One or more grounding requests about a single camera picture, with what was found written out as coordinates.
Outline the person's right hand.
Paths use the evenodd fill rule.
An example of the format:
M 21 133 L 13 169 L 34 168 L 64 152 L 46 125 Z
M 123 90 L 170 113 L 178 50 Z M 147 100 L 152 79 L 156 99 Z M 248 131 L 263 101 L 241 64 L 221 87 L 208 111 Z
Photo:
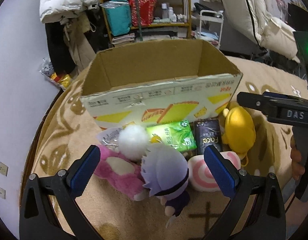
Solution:
M 305 173 L 305 167 L 300 163 L 302 161 L 302 154 L 296 147 L 294 136 L 291 137 L 290 147 L 290 158 L 292 160 L 292 178 L 294 180 L 299 180 L 300 177 Z

